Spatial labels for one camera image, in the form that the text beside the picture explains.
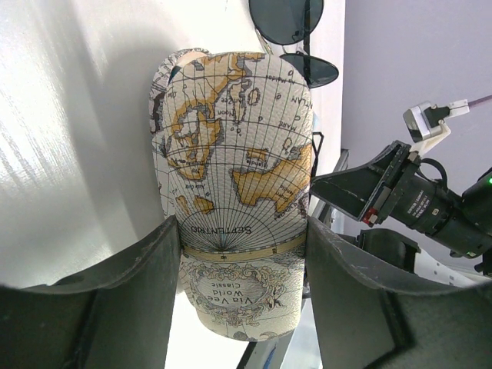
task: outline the map print fabric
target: map print fabric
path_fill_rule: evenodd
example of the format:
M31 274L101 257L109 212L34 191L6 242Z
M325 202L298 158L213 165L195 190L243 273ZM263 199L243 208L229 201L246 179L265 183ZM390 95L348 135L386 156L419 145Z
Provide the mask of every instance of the map print fabric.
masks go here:
M163 210L178 219L183 287L218 334L286 334L301 314L308 87L292 65L260 53L208 54L168 83L171 65L152 85L151 132Z

